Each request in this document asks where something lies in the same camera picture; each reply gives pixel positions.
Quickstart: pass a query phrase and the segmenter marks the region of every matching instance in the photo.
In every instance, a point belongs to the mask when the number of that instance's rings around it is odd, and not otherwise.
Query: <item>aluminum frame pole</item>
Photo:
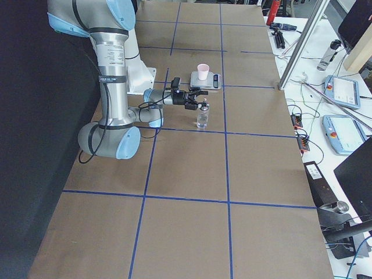
[[[296,48],[293,51],[293,54],[288,62],[287,67],[284,70],[284,73],[282,75],[282,78],[279,82],[279,89],[283,90],[286,86],[287,82],[289,81],[293,71],[296,68],[297,63],[299,62],[302,52],[310,38],[310,36],[313,34],[315,28],[318,25],[318,22],[320,18],[322,17],[324,10],[326,9],[328,3],[330,0],[318,0],[315,4],[315,7],[312,11],[312,14],[309,17],[309,20],[307,21],[305,28],[302,31],[301,37],[297,43]]]

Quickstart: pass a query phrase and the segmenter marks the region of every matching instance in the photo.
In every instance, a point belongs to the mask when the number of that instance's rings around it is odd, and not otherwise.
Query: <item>pink cup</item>
[[[209,66],[207,64],[198,65],[198,78],[200,80],[206,80],[209,72]]]

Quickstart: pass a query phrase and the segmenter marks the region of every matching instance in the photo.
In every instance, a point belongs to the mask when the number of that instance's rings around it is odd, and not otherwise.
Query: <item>plastic bottle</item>
[[[326,70],[330,62],[333,61],[335,54],[336,54],[336,50],[339,48],[340,45],[341,45],[340,40],[332,41],[330,47],[327,49],[327,51],[323,55],[323,58],[319,62],[318,66],[316,67],[318,70],[320,71]]]
[[[209,104],[207,103],[207,99],[204,98],[203,102],[207,105],[198,109],[198,118],[196,119],[196,126],[200,129],[207,127],[209,118]]]

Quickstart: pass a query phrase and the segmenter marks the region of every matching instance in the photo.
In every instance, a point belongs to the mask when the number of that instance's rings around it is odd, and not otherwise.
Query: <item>kitchen scale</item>
[[[206,80],[200,80],[198,78],[198,72],[193,71],[191,73],[191,81],[190,86],[191,87],[197,87],[197,88],[205,88],[209,90],[218,90],[221,89],[221,75],[220,74],[214,74],[211,71],[208,73]]]

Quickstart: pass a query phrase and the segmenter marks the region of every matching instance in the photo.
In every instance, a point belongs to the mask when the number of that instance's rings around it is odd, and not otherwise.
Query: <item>white desk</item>
[[[275,22],[279,23],[288,23],[291,25],[296,25],[298,28],[298,31],[302,31],[307,19],[297,19],[297,18],[283,18],[283,17],[276,17]],[[277,49],[274,41],[274,37],[272,36],[272,30],[268,29],[268,34],[270,37],[270,43],[271,47],[273,49],[274,55],[278,56],[282,54],[284,49]],[[298,32],[286,32],[283,31],[284,39],[286,40],[286,47],[291,45],[293,42],[296,41],[296,39],[299,38],[300,33]],[[319,22],[318,27],[316,28],[316,31],[310,38],[309,43],[307,44],[305,51],[302,54],[302,59],[298,63],[295,74],[291,77],[293,80],[301,80],[304,78],[302,73],[306,73],[308,76],[308,83],[312,84],[321,84],[324,82],[324,79],[330,75],[334,74],[336,75],[337,72],[336,69],[344,57],[346,51],[342,50],[334,59],[333,62],[330,63],[329,67],[326,71],[320,72],[316,69],[316,66],[319,63],[319,59],[304,59],[304,58],[321,58],[326,49],[329,47],[330,42],[338,39],[335,31],[331,27],[328,20],[321,20]],[[279,71],[279,75],[282,76],[285,67],[287,66],[287,63],[290,59],[290,56],[293,53],[295,47],[293,47],[290,51],[287,52],[285,56],[286,59],[280,59],[276,57],[276,64]],[[347,72],[343,66],[341,66],[341,69],[339,71],[340,76],[345,76],[353,74],[351,72]],[[368,96],[371,97],[371,93],[368,90],[367,86],[365,85],[363,79],[359,74],[353,75],[348,77],[350,79],[356,80],[359,83],[359,90],[360,90],[360,96]],[[323,90],[323,86],[317,86],[317,89]],[[306,88],[305,86],[302,87],[302,96],[301,96],[301,85],[295,82],[290,82],[287,84],[285,88],[285,96],[287,98],[287,103],[290,104],[296,104],[302,109],[302,113],[311,113],[313,114],[314,111],[307,108],[303,100],[306,102],[307,106],[310,106],[313,109],[316,109],[321,97],[319,94],[314,92],[311,89]],[[358,110],[358,112],[372,116],[372,100],[370,99],[361,99],[361,108]],[[299,112],[297,108],[294,108],[293,106],[290,106],[289,111],[291,112],[294,109],[294,112]],[[320,116],[323,115],[344,115],[344,112],[339,110],[334,105],[331,105],[329,103],[325,103],[324,101],[319,104],[319,107],[317,109]],[[361,117],[359,115],[356,115],[358,118],[361,118],[363,121],[365,121],[368,125],[372,125],[372,121]],[[321,117],[313,119],[311,115],[304,115],[303,116],[303,129],[306,130],[308,133],[311,131],[310,139],[314,141],[324,152],[324,159],[319,164],[319,168],[324,174],[326,180],[328,181],[329,185],[335,192],[335,195],[338,197],[341,201],[346,201],[349,204],[349,201],[347,197],[345,196],[343,190],[341,189],[333,170],[346,159],[346,156],[339,156],[336,155],[336,153],[333,151],[328,139],[325,136],[323,125],[321,123]],[[372,132],[364,129],[365,133],[367,135],[371,135]],[[309,162],[309,161],[315,161],[319,162],[321,160],[322,154],[319,148],[312,145],[310,143],[310,152],[307,152],[303,155],[303,162]],[[355,211],[351,208],[348,212],[352,217],[357,216]],[[348,272],[349,266],[346,263],[350,263],[352,258],[347,259],[341,259],[337,260],[331,251],[328,251],[328,255],[330,258],[332,270],[334,272],[335,276],[346,276]],[[353,267],[352,272],[350,274],[350,278],[356,278],[356,274],[365,274],[368,276],[372,276],[372,253],[370,253],[370,257],[368,258],[358,258],[356,261],[356,265]]]

